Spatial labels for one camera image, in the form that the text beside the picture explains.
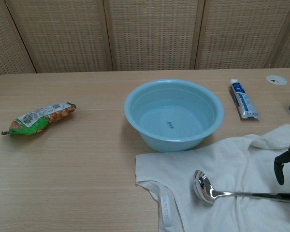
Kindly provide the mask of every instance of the snack bag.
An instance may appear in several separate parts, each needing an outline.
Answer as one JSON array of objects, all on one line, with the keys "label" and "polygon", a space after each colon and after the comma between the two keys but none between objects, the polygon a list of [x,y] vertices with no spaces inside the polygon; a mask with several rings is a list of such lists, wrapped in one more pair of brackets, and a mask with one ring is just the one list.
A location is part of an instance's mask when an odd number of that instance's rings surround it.
[{"label": "snack bag", "polygon": [[50,123],[57,122],[68,116],[76,109],[71,103],[58,103],[32,111],[15,119],[5,134],[36,134],[43,131]]}]

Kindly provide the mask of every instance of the light wood tabletop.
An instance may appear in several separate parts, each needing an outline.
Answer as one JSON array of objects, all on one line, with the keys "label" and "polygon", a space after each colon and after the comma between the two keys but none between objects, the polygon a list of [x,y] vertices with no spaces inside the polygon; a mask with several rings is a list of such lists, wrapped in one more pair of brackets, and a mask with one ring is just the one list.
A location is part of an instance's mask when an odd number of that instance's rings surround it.
[{"label": "light wood tabletop", "polygon": [[[283,86],[267,75],[281,75]],[[7,74],[0,76],[0,232],[157,232],[158,206],[135,186],[135,155],[153,152],[123,113],[142,83],[185,79],[221,99],[221,127],[200,145],[290,124],[290,69]],[[260,120],[241,120],[228,91],[237,78]],[[40,134],[5,135],[15,118],[45,105],[77,109]]]}]

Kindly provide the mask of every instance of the white and blue toothpaste tube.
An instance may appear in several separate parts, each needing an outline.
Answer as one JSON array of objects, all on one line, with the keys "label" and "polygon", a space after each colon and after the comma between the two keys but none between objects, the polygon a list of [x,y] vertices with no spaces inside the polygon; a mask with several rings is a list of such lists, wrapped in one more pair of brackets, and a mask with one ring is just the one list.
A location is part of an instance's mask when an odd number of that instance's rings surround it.
[{"label": "white and blue toothpaste tube", "polygon": [[242,118],[260,118],[255,106],[251,103],[241,83],[230,80],[231,94]]}]

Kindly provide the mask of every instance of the wooden frame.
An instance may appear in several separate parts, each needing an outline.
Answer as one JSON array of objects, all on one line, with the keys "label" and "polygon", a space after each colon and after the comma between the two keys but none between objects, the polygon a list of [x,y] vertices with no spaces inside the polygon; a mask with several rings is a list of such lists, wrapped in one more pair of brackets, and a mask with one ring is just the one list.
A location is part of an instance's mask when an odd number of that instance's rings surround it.
[{"label": "wooden frame", "polygon": [[107,32],[108,32],[108,41],[111,49],[111,58],[113,63],[113,70],[118,71],[118,65],[116,61],[116,49],[115,49],[115,41],[114,41],[114,31],[112,26],[112,18],[111,18],[111,7],[108,0],[103,0],[104,3],[104,10],[105,10],[105,20],[107,25]]},{"label": "wooden frame", "polygon": [[26,48],[25,45],[24,45],[24,41],[22,40],[22,37],[21,37],[21,35],[19,34],[19,32],[18,32],[18,30],[17,30],[16,24],[15,24],[15,22],[14,22],[12,16],[11,16],[11,14],[10,14],[8,8],[7,8],[6,0],[0,0],[0,4],[1,4],[2,9],[3,9],[3,11],[4,11],[4,14],[5,14],[5,16],[6,16],[8,22],[9,22],[11,28],[12,28],[12,31],[13,31],[13,33],[14,33],[14,35],[15,35],[15,37],[16,37],[18,43],[19,43],[19,46],[20,46],[20,48],[21,48],[21,50],[22,50],[22,52],[23,52],[23,54],[24,54],[24,57],[25,57],[25,59],[26,59],[28,65],[29,65],[30,70],[31,70],[33,73],[34,73],[34,72],[36,73],[37,71],[36,71],[36,69],[35,69],[35,66],[34,66],[34,64],[33,64],[32,60],[31,60],[31,58],[30,58],[30,55],[29,55],[29,53],[28,53],[28,50],[27,50],[27,48]]},{"label": "wooden frame", "polygon": [[192,40],[192,49],[191,49],[191,57],[190,57],[190,69],[195,69],[196,57],[197,57],[197,49],[200,39],[200,30],[201,30],[201,23],[203,18],[203,10],[204,10],[205,0],[198,1],[197,7],[197,16],[195,19],[195,27],[194,27],[194,34]]},{"label": "wooden frame", "polygon": [[113,71],[114,67],[113,67],[113,60],[112,60],[112,54],[111,54],[111,48],[110,48],[108,25],[106,23],[104,0],[97,0],[97,5],[98,5],[98,12],[99,12],[99,20],[100,20],[101,30],[102,30],[103,46],[105,50],[106,66],[109,71]]},{"label": "wooden frame", "polygon": [[276,66],[289,37],[290,37],[290,10],[276,38],[276,41],[272,47],[270,55],[264,65],[265,68],[274,68]]},{"label": "wooden frame", "polygon": [[[5,0],[5,4],[6,4],[6,7],[9,10],[9,12],[10,12],[12,18],[13,18],[13,21],[15,22],[15,25],[17,25],[16,28],[17,28],[17,30],[18,30],[21,38],[22,38],[22,41],[24,42],[24,44],[29,44],[29,39],[27,38],[24,30],[22,29],[19,17],[18,17],[18,15],[16,13],[16,10],[15,10],[15,7],[14,7],[12,1],[11,0]],[[41,73],[42,72],[41,67],[40,67],[40,65],[39,65],[39,63],[38,63],[38,61],[37,61],[32,49],[31,49],[31,47],[27,45],[26,46],[26,50],[28,51],[28,54],[29,54],[29,56],[30,56],[30,58],[32,60],[32,63],[33,63],[33,66],[35,67],[36,72],[37,73]]]},{"label": "wooden frame", "polygon": [[202,20],[201,20],[201,26],[200,26],[200,36],[198,40],[198,47],[196,51],[196,60],[195,60],[194,69],[199,69],[200,67],[203,41],[204,41],[205,29],[206,29],[207,18],[208,18],[208,13],[209,13],[209,6],[210,6],[210,0],[206,0],[203,7],[203,14],[202,14]]}]

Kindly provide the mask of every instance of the white towel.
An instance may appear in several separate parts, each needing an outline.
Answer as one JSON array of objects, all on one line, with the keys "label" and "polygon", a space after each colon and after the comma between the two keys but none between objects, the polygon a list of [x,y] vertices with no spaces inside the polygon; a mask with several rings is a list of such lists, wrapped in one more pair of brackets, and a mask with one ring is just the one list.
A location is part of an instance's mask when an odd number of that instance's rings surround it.
[{"label": "white towel", "polygon": [[192,187],[200,169],[216,190],[290,193],[290,163],[283,186],[274,174],[275,157],[289,145],[285,124],[262,136],[227,138],[192,151],[137,155],[136,184],[160,204],[159,232],[290,232],[290,203],[223,197],[207,206]]}]

